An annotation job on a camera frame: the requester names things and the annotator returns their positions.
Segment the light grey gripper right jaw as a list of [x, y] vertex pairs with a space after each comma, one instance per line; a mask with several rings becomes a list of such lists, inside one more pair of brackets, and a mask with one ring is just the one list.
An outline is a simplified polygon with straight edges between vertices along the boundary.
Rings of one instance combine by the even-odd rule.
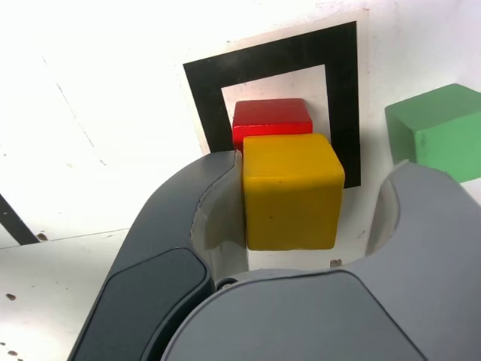
[[447, 173], [397, 166], [367, 254], [258, 270], [203, 301], [165, 360], [478, 360], [480, 206]]

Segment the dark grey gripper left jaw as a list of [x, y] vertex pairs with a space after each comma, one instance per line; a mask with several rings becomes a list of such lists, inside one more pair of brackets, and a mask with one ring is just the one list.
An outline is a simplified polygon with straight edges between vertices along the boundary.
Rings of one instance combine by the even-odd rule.
[[242, 156], [181, 169], [132, 224], [74, 344], [72, 360], [159, 360], [186, 317], [245, 272]]

